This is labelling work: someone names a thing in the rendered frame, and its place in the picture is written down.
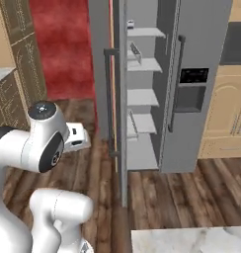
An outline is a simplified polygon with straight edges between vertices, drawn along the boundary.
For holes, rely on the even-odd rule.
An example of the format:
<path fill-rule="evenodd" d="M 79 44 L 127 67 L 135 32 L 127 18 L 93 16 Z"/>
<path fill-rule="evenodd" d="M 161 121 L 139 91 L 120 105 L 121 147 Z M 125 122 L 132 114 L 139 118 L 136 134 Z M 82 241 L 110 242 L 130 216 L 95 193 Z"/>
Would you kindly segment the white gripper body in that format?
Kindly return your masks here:
<path fill-rule="evenodd" d="M 85 129 L 73 128 L 65 141 L 63 152 L 78 151 L 91 147 L 90 137 Z"/>

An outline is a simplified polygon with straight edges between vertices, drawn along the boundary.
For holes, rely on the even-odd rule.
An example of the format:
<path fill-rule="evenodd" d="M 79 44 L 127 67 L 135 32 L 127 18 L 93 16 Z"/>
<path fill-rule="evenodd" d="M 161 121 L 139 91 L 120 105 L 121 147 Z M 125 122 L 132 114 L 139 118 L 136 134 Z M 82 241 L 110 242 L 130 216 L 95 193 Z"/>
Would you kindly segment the black built-in oven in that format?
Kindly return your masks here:
<path fill-rule="evenodd" d="M 241 22 L 228 24 L 220 64 L 241 65 Z"/>

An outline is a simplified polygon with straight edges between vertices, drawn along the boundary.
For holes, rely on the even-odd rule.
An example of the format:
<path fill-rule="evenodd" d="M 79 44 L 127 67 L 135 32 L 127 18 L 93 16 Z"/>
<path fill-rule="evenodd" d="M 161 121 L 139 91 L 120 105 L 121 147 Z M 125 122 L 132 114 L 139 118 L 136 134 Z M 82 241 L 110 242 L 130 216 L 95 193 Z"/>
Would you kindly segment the grey open fridge door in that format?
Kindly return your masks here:
<path fill-rule="evenodd" d="M 113 157 L 119 175 L 121 205 L 127 207 L 127 0 L 88 0 L 93 56 L 96 108 L 100 137 L 109 141 L 108 105 L 105 71 L 105 48 L 116 48 L 111 56 L 111 88 L 113 99 L 113 139 L 116 151 Z"/>

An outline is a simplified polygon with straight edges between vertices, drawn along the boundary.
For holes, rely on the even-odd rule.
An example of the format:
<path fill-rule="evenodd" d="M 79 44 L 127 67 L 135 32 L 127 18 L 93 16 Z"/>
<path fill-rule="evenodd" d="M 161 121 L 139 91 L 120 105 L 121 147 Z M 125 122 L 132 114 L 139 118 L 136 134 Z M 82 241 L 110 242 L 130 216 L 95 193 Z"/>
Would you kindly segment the brown carved cupboard run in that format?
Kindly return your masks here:
<path fill-rule="evenodd" d="M 29 0 L 0 0 L 0 126 L 27 129 L 28 108 L 45 99 Z"/>

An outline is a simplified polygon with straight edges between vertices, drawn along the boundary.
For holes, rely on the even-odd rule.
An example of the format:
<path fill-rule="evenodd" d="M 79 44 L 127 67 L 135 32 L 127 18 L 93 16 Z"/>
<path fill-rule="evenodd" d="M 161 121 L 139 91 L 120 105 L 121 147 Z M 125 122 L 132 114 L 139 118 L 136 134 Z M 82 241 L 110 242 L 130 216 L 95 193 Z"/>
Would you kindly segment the grey fridge body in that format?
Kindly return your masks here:
<path fill-rule="evenodd" d="M 155 124 L 155 133 L 139 133 L 138 139 L 127 138 L 127 169 L 129 171 L 157 170 L 168 77 L 172 64 L 172 48 L 175 44 L 176 28 L 182 0 L 128 0 L 127 20 L 134 20 L 135 28 L 158 28 L 166 35 L 160 37 L 127 37 L 134 42 L 143 58 L 155 58 L 162 68 L 158 71 L 127 71 L 127 91 L 152 89 L 158 106 L 129 106 L 133 114 L 150 114 Z"/>

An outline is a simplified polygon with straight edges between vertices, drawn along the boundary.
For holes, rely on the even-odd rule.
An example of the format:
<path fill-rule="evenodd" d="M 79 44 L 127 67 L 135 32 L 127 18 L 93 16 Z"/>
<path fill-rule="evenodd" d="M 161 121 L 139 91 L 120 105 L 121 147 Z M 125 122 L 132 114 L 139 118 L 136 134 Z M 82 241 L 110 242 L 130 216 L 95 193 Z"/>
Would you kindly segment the beige cupboard run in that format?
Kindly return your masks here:
<path fill-rule="evenodd" d="M 241 22 L 241 0 L 233 0 L 230 22 Z M 241 157 L 241 65 L 219 62 L 199 158 L 232 157 Z"/>

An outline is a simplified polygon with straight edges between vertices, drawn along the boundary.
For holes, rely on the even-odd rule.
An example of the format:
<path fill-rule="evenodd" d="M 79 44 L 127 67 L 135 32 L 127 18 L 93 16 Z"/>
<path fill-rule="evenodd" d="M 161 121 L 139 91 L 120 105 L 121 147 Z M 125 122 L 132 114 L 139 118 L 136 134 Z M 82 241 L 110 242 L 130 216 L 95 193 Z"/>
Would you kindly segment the grey fridge shelf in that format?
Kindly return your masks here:
<path fill-rule="evenodd" d="M 161 72 L 162 68 L 155 58 L 143 58 L 141 62 L 138 62 L 137 60 L 129 60 L 127 62 L 127 70 Z"/>
<path fill-rule="evenodd" d="M 150 114 L 133 114 L 138 133 L 155 133 L 156 128 Z"/>
<path fill-rule="evenodd" d="M 158 106 L 156 95 L 152 89 L 133 89 L 127 91 L 129 106 Z"/>
<path fill-rule="evenodd" d="M 132 37 L 160 37 L 166 38 L 166 35 L 158 28 L 134 28 L 127 31 L 127 36 Z"/>

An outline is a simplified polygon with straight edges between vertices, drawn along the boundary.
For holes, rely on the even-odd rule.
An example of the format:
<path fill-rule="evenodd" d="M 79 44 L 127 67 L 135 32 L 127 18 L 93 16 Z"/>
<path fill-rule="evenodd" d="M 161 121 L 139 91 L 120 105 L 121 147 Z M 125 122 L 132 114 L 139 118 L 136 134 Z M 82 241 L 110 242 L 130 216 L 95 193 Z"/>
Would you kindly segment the grey fridge door with dispenser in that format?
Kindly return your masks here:
<path fill-rule="evenodd" d="M 201 137 L 217 67 L 226 36 L 232 0 L 182 0 L 172 64 L 168 77 L 160 170 L 186 173 L 195 170 Z M 180 53 L 178 35 L 186 37 L 175 109 L 171 119 L 177 65 Z"/>

